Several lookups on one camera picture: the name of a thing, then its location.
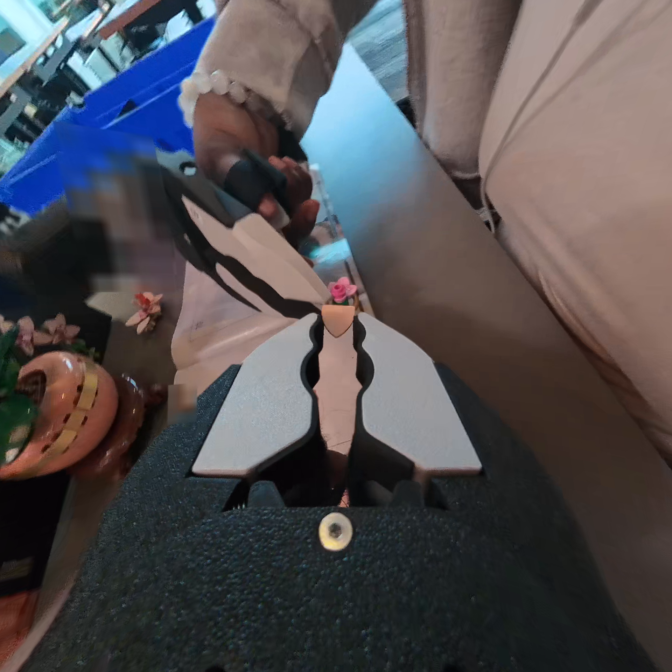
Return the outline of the beige toy petal brick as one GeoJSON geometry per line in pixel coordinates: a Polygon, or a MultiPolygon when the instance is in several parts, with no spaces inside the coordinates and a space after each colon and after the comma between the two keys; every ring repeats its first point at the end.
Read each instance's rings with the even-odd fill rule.
{"type": "Polygon", "coordinates": [[[321,309],[324,329],[335,339],[350,329],[355,316],[356,309],[350,305],[325,304],[321,309]]]}

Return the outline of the blue plastic bin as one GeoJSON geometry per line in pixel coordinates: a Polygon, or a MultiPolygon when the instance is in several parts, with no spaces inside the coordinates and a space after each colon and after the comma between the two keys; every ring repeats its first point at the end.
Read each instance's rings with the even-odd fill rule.
{"type": "Polygon", "coordinates": [[[164,151],[192,154],[192,131],[183,120],[178,98],[181,82],[194,70],[213,28],[214,18],[202,21],[88,94],[83,107],[67,107],[59,113],[1,178],[1,202],[34,214],[62,195],[59,123],[143,136],[164,151]]]}

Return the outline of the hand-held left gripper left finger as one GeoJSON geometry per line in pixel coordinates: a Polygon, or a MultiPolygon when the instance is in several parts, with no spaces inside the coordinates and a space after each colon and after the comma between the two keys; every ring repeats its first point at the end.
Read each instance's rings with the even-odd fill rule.
{"type": "Polygon", "coordinates": [[[195,476],[256,475],[320,435],[308,371],[322,339],[322,319],[310,314],[244,360],[193,463],[195,476]]]}

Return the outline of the toy instruction booklet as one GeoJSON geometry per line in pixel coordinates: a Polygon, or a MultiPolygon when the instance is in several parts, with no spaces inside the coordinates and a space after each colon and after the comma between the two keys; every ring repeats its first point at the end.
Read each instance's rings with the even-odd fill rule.
{"type": "MultiPolygon", "coordinates": [[[[341,232],[332,238],[331,227],[323,220],[301,252],[314,263],[325,284],[348,277],[357,286],[357,312],[374,315],[348,240],[341,232]]],[[[257,313],[191,265],[185,275],[181,313],[171,344],[177,369],[174,382],[201,394],[228,367],[241,364],[256,347],[294,320],[257,313]]],[[[354,383],[348,381],[338,387],[319,384],[316,389],[327,447],[341,453],[347,452],[346,443],[354,428],[354,404],[346,400],[349,389],[354,389],[354,383]]]]}

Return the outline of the person's right hand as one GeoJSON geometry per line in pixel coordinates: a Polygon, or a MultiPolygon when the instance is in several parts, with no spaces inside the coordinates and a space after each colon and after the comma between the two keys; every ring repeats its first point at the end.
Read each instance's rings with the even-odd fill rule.
{"type": "Polygon", "coordinates": [[[228,97],[209,92],[197,99],[193,139],[198,168],[220,186],[245,149],[267,159],[285,176],[286,212],[291,220],[282,233],[298,249],[315,227],[320,204],[312,199],[313,181],[307,165],[281,154],[278,127],[228,97]]]}

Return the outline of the person's beige clothing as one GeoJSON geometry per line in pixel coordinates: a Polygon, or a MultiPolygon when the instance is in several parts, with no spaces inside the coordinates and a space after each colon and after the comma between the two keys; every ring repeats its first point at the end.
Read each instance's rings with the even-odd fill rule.
{"type": "Polygon", "coordinates": [[[418,131],[671,464],[671,2],[404,1],[418,131]]]}

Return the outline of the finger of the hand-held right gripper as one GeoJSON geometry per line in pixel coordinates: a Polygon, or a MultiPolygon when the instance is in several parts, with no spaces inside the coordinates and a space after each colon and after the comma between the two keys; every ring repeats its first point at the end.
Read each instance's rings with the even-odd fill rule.
{"type": "Polygon", "coordinates": [[[214,272],[216,281],[223,289],[264,315],[301,319],[310,314],[319,314],[319,307],[313,302],[285,298],[270,282],[257,277],[233,257],[224,256],[218,260],[214,272]]]}
{"type": "Polygon", "coordinates": [[[306,260],[260,215],[249,214],[232,228],[239,259],[255,277],[282,298],[324,305],[331,298],[324,282],[306,260]]]}

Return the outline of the person's right forearm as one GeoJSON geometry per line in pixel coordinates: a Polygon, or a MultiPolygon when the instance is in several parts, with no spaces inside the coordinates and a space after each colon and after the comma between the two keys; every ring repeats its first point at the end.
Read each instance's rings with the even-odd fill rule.
{"type": "Polygon", "coordinates": [[[178,104],[192,128],[213,92],[305,135],[349,32],[375,1],[223,1],[178,104]]]}

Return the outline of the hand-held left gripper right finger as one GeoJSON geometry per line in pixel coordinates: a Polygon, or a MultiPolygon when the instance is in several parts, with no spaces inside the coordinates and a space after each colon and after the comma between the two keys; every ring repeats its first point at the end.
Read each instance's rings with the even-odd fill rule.
{"type": "Polygon", "coordinates": [[[477,475],[481,461],[435,362],[362,313],[353,325],[358,376],[353,457],[367,477],[477,475]]]}

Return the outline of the grey desk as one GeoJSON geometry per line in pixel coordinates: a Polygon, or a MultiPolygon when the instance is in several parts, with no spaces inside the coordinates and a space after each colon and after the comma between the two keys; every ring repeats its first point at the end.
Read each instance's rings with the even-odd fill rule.
{"type": "Polygon", "coordinates": [[[671,670],[671,469],[346,43],[302,146],[374,313],[540,460],[617,609],[671,670]]]}

